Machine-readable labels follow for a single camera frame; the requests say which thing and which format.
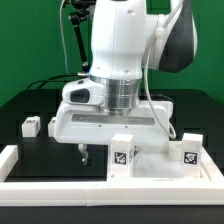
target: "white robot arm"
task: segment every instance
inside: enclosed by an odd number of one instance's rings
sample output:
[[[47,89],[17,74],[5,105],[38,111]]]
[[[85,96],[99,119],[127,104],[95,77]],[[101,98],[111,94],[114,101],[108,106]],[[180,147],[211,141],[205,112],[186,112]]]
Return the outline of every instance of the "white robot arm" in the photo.
[[[105,145],[116,133],[131,134],[136,146],[164,150],[161,124],[169,129],[172,103],[139,100],[142,66],[178,72],[196,48],[191,0],[171,0],[169,15],[147,15],[145,0],[97,0],[90,77],[64,87],[55,139]]]

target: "white platform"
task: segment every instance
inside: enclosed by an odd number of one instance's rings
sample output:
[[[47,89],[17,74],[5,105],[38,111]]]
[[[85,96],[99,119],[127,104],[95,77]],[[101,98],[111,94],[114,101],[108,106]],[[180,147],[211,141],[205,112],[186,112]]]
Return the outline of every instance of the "white platform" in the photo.
[[[5,158],[5,150],[0,154],[0,161]],[[159,165],[163,159],[159,155],[156,157],[155,164]],[[162,170],[157,166],[154,171],[164,173],[169,165],[167,160]],[[152,172],[151,177],[111,178],[107,182],[2,182],[0,206],[224,205],[223,175],[204,149],[201,165],[200,178],[183,177],[167,170],[164,176]],[[139,176],[138,172],[134,171],[134,176]]]

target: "black table surface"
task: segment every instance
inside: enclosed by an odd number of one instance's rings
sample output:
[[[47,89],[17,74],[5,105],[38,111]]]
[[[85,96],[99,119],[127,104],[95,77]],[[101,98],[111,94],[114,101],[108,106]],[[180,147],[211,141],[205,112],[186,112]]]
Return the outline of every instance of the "black table surface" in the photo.
[[[152,90],[153,99],[174,102],[171,119],[177,140],[183,133],[203,135],[203,146],[224,173],[224,107],[198,90]],[[61,90],[27,90],[0,108],[0,151],[18,145],[19,161],[6,182],[106,180],[107,147],[90,146],[83,166],[76,145],[58,144],[47,125],[56,115]],[[40,116],[36,138],[23,138],[21,125]],[[0,223],[223,223],[224,206],[1,207]]]

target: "white block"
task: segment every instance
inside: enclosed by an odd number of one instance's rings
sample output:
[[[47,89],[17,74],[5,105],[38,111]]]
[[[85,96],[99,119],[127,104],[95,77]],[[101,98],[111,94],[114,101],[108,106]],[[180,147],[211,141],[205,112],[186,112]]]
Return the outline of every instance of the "white block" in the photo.
[[[51,121],[48,124],[48,136],[54,137],[54,128],[55,128],[56,117],[52,117]]]
[[[182,149],[193,151],[193,152],[195,151],[201,152],[202,140],[203,140],[203,135],[184,133],[184,136],[182,139]]]
[[[182,140],[183,174],[189,177],[201,176],[202,135],[185,133]]]
[[[23,137],[36,137],[40,128],[40,117],[27,117],[22,124]]]
[[[6,146],[0,154],[0,182],[4,182],[12,168],[18,161],[16,145]]]
[[[131,177],[133,157],[133,135],[116,134],[111,140],[111,176]]]

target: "black cable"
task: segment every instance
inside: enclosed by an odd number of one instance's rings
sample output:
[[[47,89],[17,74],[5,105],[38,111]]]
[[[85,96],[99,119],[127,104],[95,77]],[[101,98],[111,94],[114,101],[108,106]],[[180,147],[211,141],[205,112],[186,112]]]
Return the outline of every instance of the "black cable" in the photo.
[[[61,78],[67,78],[67,77],[76,77],[78,76],[77,73],[71,73],[71,74],[63,74],[63,75],[56,75],[53,77],[50,77],[49,79],[43,81],[38,87],[37,89],[41,89],[43,86],[45,86],[49,81],[51,80],[55,80],[55,79],[61,79]]]
[[[38,81],[36,81],[36,82],[32,82],[31,84],[29,84],[28,86],[27,86],[27,88],[26,88],[26,90],[29,90],[30,89],[30,87],[31,86],[33,86],[33,85],[35,85],[35,84],[37,84],[37,83],[40,83],[40,82],[42,82],[42,83],[48,83],[48,82],[64,82],[64,83],[67,83],[67,82],[69,82],[69,81],[67,81],[67,80],[38,80]]]

